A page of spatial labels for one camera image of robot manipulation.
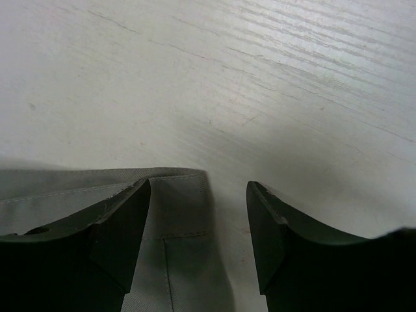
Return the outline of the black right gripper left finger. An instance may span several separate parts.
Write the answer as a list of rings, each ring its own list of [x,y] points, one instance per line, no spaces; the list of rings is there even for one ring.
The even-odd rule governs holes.
[[[1,237],[2,311],[120,311],[150,206],[141,179],[22,235]]]

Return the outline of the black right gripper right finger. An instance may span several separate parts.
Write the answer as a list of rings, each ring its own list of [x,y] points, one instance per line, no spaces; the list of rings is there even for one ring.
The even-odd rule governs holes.
[[[414,311],[415,230],[374,239],[335,229],[246,187],[259,291],[269,311]]]

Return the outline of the grey pleated skirt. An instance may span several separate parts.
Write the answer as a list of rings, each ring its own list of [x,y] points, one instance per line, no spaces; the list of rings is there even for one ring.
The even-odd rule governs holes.
[[[1,237],[66,218],[141,179],[151,185],[149,210],[120,311],[233,311],[211,189],[201,170],[2,170]]]

